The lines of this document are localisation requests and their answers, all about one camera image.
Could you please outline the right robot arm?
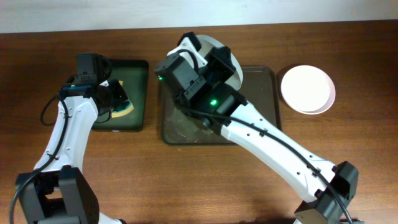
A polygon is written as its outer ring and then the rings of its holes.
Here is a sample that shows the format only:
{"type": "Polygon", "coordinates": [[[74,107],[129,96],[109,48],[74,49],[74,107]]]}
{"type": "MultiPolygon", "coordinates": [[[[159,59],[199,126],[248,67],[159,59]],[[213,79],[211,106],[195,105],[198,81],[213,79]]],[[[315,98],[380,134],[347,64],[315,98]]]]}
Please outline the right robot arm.
{"type": "Polygon", "coordinates": [[[229,47],[184,33],[155,74],[188,119],[245,148],[296,191],[302,200],[294,213],[297,223],[353,221],[348,205],[356,195],[357,168],[317,156],[266,120],[240,94],[243,71],[229,47]]]}

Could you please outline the light blue plate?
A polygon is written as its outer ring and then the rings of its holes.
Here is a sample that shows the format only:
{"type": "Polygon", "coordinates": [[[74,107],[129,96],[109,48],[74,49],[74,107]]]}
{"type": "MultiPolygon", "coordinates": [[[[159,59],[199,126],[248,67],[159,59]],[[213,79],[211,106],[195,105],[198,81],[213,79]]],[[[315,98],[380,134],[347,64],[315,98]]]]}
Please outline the light blue plate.
{"type": "MultiPolygon", "coordinates": [[[[196,35],[196,37],[201,43],[201,49],[198,51],[198,53],[202,57],[205,57],[213,47],[224,47],[224,44],[208,35],[196,35]]],[[[233,54],[231,54],[231,62],[236,71],[230,78],[226,80],[226,84],[230,85],[235,90],[239,90],[243,82],[243,71],[239,62],[233,54]]]]}

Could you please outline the white plate top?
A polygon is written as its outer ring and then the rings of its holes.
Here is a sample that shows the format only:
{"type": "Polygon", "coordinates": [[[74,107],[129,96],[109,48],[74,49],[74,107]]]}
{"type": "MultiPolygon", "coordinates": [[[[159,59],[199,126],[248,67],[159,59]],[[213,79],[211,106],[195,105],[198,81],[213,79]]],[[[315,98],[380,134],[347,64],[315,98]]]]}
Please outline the white plate top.
{"type": "Polygon", "coordinates": [[[336,87],[330,76],[311,65],[288,69],[280,81],[280,92],[289,107],[308,115],[326,112],[336,99],[336,87]]]}

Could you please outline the brown serving tray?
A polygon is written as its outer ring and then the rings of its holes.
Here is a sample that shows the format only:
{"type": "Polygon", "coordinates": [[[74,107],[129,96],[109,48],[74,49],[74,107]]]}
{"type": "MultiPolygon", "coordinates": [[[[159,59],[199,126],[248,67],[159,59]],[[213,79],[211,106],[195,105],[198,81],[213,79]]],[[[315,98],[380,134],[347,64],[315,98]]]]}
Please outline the brown serving tray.
{"type": "MultiPolygon", "coordinates": [[[[274,72],[264,66],[243,66],[243,82],[240,94],[271,124],[282,128],[277,81],[274,72]]],[[[218,136],[210,129],[200,129],[181,111],[176,109],[166,84],[161,84],[160,136],[171,146],[232,145],[231,141],[218,136]]]]}

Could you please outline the green yellow sponge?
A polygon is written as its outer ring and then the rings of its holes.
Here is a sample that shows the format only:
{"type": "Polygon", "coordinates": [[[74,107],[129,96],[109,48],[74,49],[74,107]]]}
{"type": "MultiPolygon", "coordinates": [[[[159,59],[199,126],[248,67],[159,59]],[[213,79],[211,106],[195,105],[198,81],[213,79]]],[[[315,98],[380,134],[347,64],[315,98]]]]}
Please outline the green yellow sponge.
{"type": "Polygon", "coordinates": [[[111,117],[119,118],[125,116],[134,110],[134,106],[130,100],[122,102],[119,106],[112,110],[111,117]]]}

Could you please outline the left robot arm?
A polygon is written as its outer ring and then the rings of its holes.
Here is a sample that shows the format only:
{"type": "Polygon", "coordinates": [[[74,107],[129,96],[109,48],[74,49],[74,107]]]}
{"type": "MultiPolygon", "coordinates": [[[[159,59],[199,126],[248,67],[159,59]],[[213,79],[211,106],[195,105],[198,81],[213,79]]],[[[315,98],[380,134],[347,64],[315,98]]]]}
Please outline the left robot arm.
{"type": "Polygon", "coordinates": [[[83,176],[83,159],[92,126],[128,97],[110,80],[111,62],[100,54],[77,55],[77,73],[54,96],[57,120],[47,147],[31,173],[19,174],[9,221],[17,203],[28,223],[123,223],[100,211],[83,176]]]}

